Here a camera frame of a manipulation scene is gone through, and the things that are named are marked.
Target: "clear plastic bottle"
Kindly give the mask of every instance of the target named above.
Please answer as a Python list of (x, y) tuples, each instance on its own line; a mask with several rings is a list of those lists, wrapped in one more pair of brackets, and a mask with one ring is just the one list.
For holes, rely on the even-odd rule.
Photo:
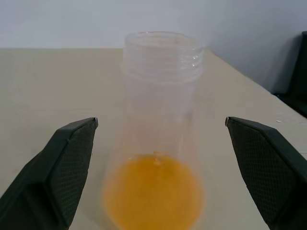
[(131, 34), (122, 70), (127, 114), (108, 161), (101, 207), (118, 229), (191, 229), (208, 203), (191, 112), (203, 48), (177, 33)]

